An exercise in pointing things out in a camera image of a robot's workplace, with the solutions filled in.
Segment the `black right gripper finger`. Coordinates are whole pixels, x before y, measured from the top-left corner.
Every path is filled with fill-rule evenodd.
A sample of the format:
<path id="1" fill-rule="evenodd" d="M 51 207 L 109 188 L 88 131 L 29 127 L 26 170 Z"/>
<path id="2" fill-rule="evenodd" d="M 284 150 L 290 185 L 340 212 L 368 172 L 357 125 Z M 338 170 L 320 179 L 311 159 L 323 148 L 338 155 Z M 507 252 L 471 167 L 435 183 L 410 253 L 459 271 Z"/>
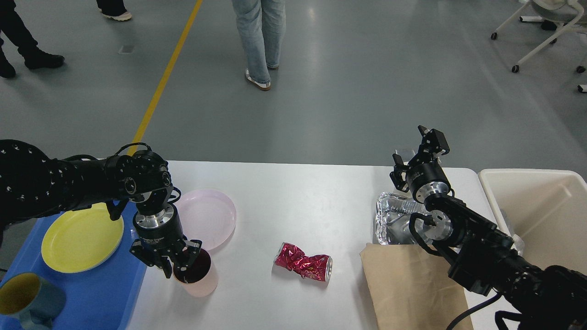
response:
<path id="1" fill-rule="evenodd" d="M 422 141 L 419 145 L 417 153 L 410 161 L 411 166 L 421 164 L 434 163 L 440 156 L 449 153 L 449 144 L 444 133 L 436 129 L 428 129 L 422 125 L 418 125 Z"/>
<path id="2" fill-rule="evenodd" d="M 395 186 L 395 189 L 401 192 L 408 192 L 409 185 L 404 178 L 404 175 L 407 174 L 410 167 L 409 165 L 405 165 L 402 156 L 398 153 L 394 153 L 392 155 L 392 159 L 394 161 L 394 168 L 393 171 L 390 172 L 390 178 Z"/>

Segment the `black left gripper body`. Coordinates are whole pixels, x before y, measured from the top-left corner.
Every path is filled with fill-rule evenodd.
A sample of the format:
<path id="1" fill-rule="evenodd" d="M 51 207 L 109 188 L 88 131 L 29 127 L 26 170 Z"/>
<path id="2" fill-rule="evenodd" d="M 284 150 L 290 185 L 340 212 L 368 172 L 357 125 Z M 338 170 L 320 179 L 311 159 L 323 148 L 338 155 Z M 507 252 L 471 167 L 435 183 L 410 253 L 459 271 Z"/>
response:
<path id="1" fill-rule="evenodd" d="M 173 204 L 154 215 L 135 213 L 133 226 L 145 246 L 162 256 L 182 253 L 186 247 L 178 210 Z"/>

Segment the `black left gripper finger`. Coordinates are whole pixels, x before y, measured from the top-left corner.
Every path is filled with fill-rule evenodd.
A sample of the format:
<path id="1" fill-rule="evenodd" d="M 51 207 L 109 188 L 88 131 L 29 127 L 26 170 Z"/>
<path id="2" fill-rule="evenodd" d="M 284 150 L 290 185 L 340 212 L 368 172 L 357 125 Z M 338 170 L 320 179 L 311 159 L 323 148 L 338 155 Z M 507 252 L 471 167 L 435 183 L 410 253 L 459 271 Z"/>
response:
<path id="1" fill-rule="evenodd" d="M 159 250 L 145 248 L 141 243 L 132 243 L 129 251 L 147 267 L 160 268 L 168 279 L 172 276 L 172 265 L 165 251 L 161 254 Z"/>
<path id="2" fill-rule="evenodd" d="M 174 264 L 173 273 L 178 280 L 201 280 L 203 278 L 203 259 L 201 240 L 189 240 Z"/>

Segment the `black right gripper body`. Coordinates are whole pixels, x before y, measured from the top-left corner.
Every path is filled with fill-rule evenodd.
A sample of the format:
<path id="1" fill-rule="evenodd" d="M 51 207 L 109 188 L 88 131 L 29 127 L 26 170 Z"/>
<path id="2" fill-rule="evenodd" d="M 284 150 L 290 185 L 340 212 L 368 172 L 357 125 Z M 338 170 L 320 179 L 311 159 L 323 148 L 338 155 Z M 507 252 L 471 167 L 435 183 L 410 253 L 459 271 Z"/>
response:
<path id="1" fill-rule="evenodd" d="M 451 192 L 451 185 L 437 162 L 416 165 L 406 173 L 406 180 L 413 199 L 424 202 L 428 196 Z"/>

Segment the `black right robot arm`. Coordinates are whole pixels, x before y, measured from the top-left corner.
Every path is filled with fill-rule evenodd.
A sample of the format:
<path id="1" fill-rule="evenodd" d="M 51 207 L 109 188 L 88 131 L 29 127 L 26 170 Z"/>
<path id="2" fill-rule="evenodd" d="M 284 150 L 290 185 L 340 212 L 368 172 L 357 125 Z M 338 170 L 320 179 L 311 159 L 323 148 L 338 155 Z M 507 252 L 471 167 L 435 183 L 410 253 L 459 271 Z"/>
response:
<path id="1" fill-rule="evenodd" d="M 411 192 L 428 214 L 413 212 L 408 228 L 415 242 L 427 253 L 449 263 L 448 276 L 466 290 L 496 295 L 457 316 L 452 330 L 472 313 L 505 298 L 515 313 L 497 311 L 495 324 L 519 323 L 520 330 L 584 330 L 587 323 L 586 276 L 559 265 L 541 269 L 512 248 L 511 236 L 454 196 L 440 166 L 439 157 L 449 152 L 444 134 L 418 126 L 422 141 L 418 152 L 404 163 L 393 155 L 390 178 L 396 189 Z"/>

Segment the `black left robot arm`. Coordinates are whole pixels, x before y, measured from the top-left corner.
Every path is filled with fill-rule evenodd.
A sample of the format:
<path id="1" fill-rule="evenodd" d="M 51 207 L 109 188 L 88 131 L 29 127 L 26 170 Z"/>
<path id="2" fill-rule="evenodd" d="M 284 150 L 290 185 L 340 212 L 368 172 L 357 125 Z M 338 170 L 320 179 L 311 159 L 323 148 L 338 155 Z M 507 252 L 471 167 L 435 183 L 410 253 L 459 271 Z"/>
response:
<path id="1" fill-rule="evenodd" d="M 129 202 L 136 204 L 133 226 L 138 239 L 130 253 L 167 278 L 197 266 L 202 242 L 189 240 L 175 202 L 169 163 L 149 145 L 132 156 L 116 152 L 97 159 L 86 154 L 51 159 L 19 140 L 0 143 L 1 230 L 29 219 L 104 203 L 117 220 Z"/>

